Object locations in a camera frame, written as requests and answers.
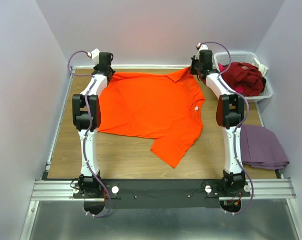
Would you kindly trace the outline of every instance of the laundry basket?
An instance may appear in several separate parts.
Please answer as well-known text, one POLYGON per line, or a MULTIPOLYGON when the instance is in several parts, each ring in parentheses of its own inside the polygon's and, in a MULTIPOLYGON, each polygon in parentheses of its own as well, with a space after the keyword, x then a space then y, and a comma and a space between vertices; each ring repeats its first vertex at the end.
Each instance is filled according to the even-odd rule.
MULTIPOLYGON (((249 63, 252 64, 254 58, 257 56, 253 52, 248 51, 231 51, 232 62, 249 63)), ((218 71, 220 71, 218 64, 227 65, 230 63, 229 55, 227 52, 218 52, 214 54, 214 62, 218 71)), ((247 96, 246 99, 250 103, 257 103, 262 99, 268 99, 273 95, 273 90, 269 81, 266 79, 264 91, 259 96, 247 96)))

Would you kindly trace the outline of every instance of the wall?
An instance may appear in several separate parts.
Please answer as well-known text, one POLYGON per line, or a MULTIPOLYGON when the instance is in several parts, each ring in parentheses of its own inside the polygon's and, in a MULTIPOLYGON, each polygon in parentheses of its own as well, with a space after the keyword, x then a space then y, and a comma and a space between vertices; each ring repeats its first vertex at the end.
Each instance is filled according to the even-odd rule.
POLYGON ((0 240, 19 239, 48 158, 66 59, 34 0, 0 0, 0 240))
MULTIPOLYGON (((255 51, 284 0, 36 0, 64 56, 114 53, 114 64, 190 64, 195 46, 217 41, 255 51)), ((73 65, 92 65, 76 57, 73 65)))
POLYGON ((285 1, 256 53, 274 89, 272 99, 259 104, 262 117, 291 161, 285 176, 302 213, 302 0, 285 1))

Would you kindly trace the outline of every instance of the orange cloth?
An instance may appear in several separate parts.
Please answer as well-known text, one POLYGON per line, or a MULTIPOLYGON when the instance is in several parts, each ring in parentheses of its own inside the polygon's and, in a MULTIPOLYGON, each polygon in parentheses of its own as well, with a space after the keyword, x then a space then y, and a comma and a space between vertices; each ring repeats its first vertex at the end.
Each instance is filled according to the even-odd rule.
POLYGON ((115 73, 99 102, 100 132, 155 139, 151 152, 174 168, 203 128, 204 97, 189 68, 115 73))

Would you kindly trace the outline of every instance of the wooden tabletop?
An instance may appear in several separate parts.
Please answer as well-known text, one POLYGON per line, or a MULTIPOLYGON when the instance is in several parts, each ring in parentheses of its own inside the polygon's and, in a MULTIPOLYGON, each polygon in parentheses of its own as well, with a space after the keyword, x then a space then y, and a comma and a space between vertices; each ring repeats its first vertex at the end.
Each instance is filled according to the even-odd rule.
MULTIPOLYGON (((167 74, 174 69, 121 69, 118 72, 143 72, 167 74)), ((77 74, 90 74, 91 69, 77 69, 77 74)), ((59 135, 51 160, 48 178, 77 178, 81 170, 81 145, 72 123, 72 96, 85 89, 89 77, 74 77, 59 135)), ((191 146, 176 168, 172 168, 150 151, 153 139, 97 134, 97 159, 101 177, 105 179, 214 179, 223 176, 225 164, 222 131, 216 124, 217 98, 199 82, 205 102, 201 108, 204 125, 198 140, 191 146)), ((246 124, 261 125, 256 106, 250 103, 250 115, 246 124)), ((274 179, 275 171, 245 168, 253 179, 274 179)))

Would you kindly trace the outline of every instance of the folded purple cloth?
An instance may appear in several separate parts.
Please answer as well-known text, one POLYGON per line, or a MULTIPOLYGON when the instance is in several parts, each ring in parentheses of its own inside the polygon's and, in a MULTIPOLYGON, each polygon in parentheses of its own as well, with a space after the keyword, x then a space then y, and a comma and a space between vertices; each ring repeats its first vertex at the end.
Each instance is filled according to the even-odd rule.
POLYGON ((240 142, 243 164, 276 170, 290 163, 276 135, 265 127, 242 125, 240 142))

